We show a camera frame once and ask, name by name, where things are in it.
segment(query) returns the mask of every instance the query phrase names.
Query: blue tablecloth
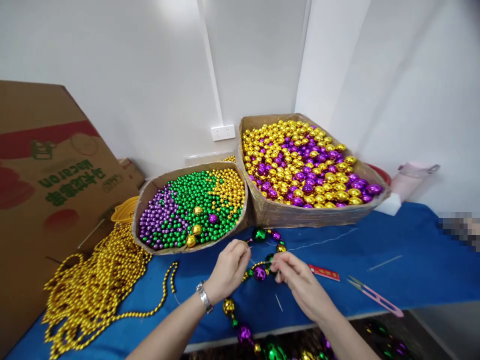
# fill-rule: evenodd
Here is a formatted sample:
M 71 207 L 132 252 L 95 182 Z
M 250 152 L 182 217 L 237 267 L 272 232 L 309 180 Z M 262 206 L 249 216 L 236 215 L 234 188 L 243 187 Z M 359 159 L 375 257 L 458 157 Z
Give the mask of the blue tablecloth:
M 280 233 L 288 249 L 319 243 L 293 253 L 306 263 L 340 274 L 341 282 L 322 277 L 318 280 L 345 316 L 384 310 L 350 285 L 346 281 L 348 275 L 401 309 L 480 300 L 479 254 L 442 234 L 437 224 L 437 216 L 427 206 L 404 203 L 394 217 L 374 211 L 355 225 L 280 229 Z M 246 230 L 237 238 L 244 239 L 251 233 L 252 229 Z M 209 277 L 218 253 L 228 242 L 223 240 L 190 254 L 154 256 L 146 274 L 135 285 L 119 312 L 143 312 L 155 308 L 162 298 L 163 277 L 173 261 L 179 261 L 177 297 L 180 301 L 186 300 L 195 286 Z M 252 259 L 259 262 L 274 252 L 274 245 L 255 243 Z M 397 259 L 372 269 L 393 258 Z M 249 323 L 253 333 L 310 323 L 288 287 L 276 284 L 271 276 L 263 283 L 253 279 L 246 281 L 235 291 L 233 298 L 236 317 Z M 84 350 L 70 351 L 61 359 L 124 359 L 177 306 L 169 293 L 163 308 L 154 316 L 116 321 Z M 41 325 L 39 319 L 7 359 L 47 359 L 50 346 L 44 343 L 45 329 L 46 325 Z M 200 322 L 190 343 L 216 341 L 235 335 L 231 321 L 219 304 Z

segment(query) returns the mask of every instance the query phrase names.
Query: hand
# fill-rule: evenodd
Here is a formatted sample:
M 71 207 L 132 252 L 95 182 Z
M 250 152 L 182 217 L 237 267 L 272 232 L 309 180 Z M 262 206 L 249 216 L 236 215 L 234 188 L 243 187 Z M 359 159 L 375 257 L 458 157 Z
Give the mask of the hand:
M 218 255 L 203 288 L 212 306 L 230 296 L 242 283 L 252 252 L 245 241 L 233 240 Z
M 275 281 L 288 285 L 300 309 L 313 322 L 323 323 L 331 314 L 338 312 L 309 266 L 295 255 L 289 252 L 276 253 L 270 270 L 280 270 Z

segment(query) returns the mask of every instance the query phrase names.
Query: box of beads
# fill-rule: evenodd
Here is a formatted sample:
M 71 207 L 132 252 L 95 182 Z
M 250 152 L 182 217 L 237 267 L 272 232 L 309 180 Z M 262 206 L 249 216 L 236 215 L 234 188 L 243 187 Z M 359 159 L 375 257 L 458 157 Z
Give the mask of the box of beads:
M 306 116 L 247 116 L 238 133 L 257 226 L 353 224 L 390 196 L 376 171 Z
M 248 186 L 234 162 L 185 167 L 150 180 L 132 232 L 153 255 L 195 252 L 247 228 Z

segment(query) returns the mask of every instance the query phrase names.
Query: cardboard tray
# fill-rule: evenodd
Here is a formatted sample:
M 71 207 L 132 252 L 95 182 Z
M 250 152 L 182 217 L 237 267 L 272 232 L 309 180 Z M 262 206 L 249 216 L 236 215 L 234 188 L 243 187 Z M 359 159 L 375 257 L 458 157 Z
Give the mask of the cardboard tray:
M 167 182 L 176 180 L 178 177 L 191 174 L 194 172 L 202 172 L 202 171 L 213 171 L 213 170 L 224 170 L 224 169 L 234 169 L 238 175 L 240 176 L 240 179 L 243 181 L 243 187 L 245 189 L 245 200 L 243 202 L 243 208 L 241 210 L 240 217 L 238 218 L 238 223 L 236 226 L 227 232 L 225 236 L 221 237 L 217 241 L 209 241 L 203 244 L 198 244 L 197 246 L 194 247 L 187 247 L 182 246 L 182 247 L 172 247 L 168 249 L 162 249 L 162 250 L 153 250 L 152 248 L 148 247 L 145 245 L 141 240 L 140 240 L 140 217 L 142 217 L 143 212 L 148 209 L 149 207 L 149 201 L 152 200 L 157 193 L 157 191 L 165 186 Z M 133 224 L 131 227 L 131 231 L 133 233 L 133 239 L 134 241 L 140 245 L 147 253 L 153 254 L 153 255 L 170 255 L 170 254 L 179 254 L 179 253 L 193 253 L 202 249 L 209 248 L 216 243 L 222 241 L 225 238 L 228 238 L 234 234 L 237 234 L 241 232 L 242 230 L 245 230 L 248 227 L 248 222 L 247 222 L 247 204 L 248 204 L 248 199 L 249 199 L 249 188 L 247 186 L 246 178 L 243 175 L 243 173 L 240 171 L 238 168 L 237 164 L 234 162 L 230 161 L 217 161 L 217 162 L 209 162 L 201 165 L 194 165 L 190 167 L 184 167 L 179 170 L 175 170 L 172 172 L 167 172 L 159 177 L 156 177 L 153 180 L 150 180 L 141 190 L 140 192 L 140 197 L 138 199 L 138 203 L 136 204 L 135 208 L 135 213 L 133 214 Z
M 254 218 L 257 226 L 263 228 L 320 228 L 324 226 L 354 224 L 368 215 L 375 207 L 390 196 L 392 191 L 380 175 L 368 165 L 357 159 L 353 166 L 355 173 L 371 184 L 381 185 L 384 189 L 379 196 L 376 196 L 373 201 L 368 204 L 337 208 L 304 208 L 281 204 L 265 198 L 247 173 L 243 162 L 244 151 L 241 139 L 246 129 L 259 129 L 263 124 L 271 125 L 280 119 L 308 122 L 309 124 L 317 126 L 325 131 L 326 134 L 332 138 L 332 144 L 337 145 L 340 143 L 328 131 L 324 130 L 308 117 L 299 113 L 243 117 L 238 127 L 240 141 L 237 151 L 237 165 L 246 178 L 246 182 L 250 188 Z M 349 156 L 352 155 L 352 152 L 347 148 L 343 154 Z

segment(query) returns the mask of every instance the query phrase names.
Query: yellow basket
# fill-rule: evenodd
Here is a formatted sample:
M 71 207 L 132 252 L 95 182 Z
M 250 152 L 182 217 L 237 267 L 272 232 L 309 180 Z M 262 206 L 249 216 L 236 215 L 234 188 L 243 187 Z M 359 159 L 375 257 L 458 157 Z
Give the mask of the yellow basket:
M 139 196 L 134 196 L 126 200 L 122 205 L 115 207 L 115 212 L 111 216 L 114 223 L 128 224 L 133 222 L 135 207 L 139 201 Z

